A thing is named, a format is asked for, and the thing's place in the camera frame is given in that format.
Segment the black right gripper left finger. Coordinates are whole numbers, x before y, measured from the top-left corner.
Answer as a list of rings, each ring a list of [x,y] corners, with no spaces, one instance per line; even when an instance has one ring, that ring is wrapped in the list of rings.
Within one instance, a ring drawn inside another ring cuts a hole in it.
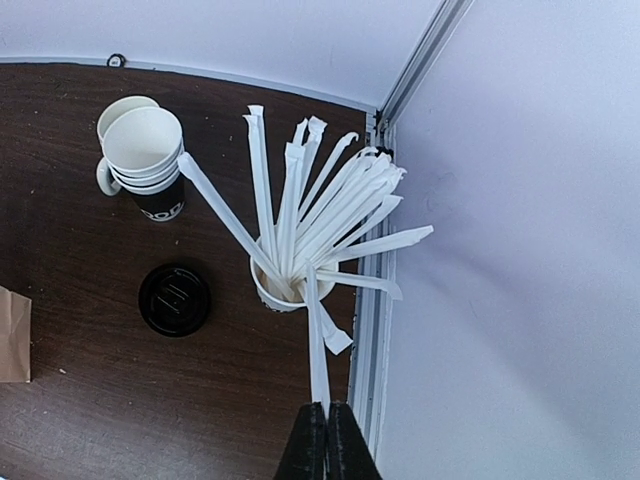
[[[326,418],[320,402],[300,407],[274,479],[325,478]]]

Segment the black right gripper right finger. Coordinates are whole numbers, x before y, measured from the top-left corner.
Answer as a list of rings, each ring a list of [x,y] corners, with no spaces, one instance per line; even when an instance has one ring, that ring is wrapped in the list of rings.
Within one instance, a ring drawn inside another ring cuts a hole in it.
[[[329,479],[382,479],[348,404],[331,404],[327,428]]]

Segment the single white straw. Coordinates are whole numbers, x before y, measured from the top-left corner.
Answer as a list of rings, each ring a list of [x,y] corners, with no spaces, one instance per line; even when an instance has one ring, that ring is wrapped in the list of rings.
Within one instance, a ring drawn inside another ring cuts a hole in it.
[[[309,325],[309,366],[311,376],[311,400],[320,403],[325,416],[329,415],[331,394],[326,362],[325,344],[322,334],[320,300],[316,270],[306,263],[306,296]]]

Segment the brown paper takeout bag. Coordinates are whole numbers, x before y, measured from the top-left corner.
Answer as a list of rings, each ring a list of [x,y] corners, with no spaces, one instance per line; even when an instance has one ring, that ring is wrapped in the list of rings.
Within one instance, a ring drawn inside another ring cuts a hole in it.
[[[1,287],[1,382],[30,383],[32,300]]]

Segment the stack of black paper cups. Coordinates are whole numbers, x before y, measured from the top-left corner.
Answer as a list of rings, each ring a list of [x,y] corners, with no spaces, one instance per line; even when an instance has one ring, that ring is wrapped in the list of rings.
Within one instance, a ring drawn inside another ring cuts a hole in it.
[[[100,114],[96,133],[102,158],[96,182],[106,196],[131,196],[156,223],[177,217],[185,206],[178,157],[185,152],[177,116],[146,96],[128,96]]]

